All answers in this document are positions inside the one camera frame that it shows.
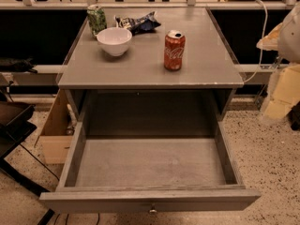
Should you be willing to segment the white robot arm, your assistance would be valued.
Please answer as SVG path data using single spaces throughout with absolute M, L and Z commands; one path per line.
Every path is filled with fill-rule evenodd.
M 289 62 L 274 72 L 268 84 L 268 96 L 261 108 L 266 121 L 283 119 L 300 102 L 300 4 L 297 3 L 283 22 L 257 43 L 259 49 L 277 51 Z

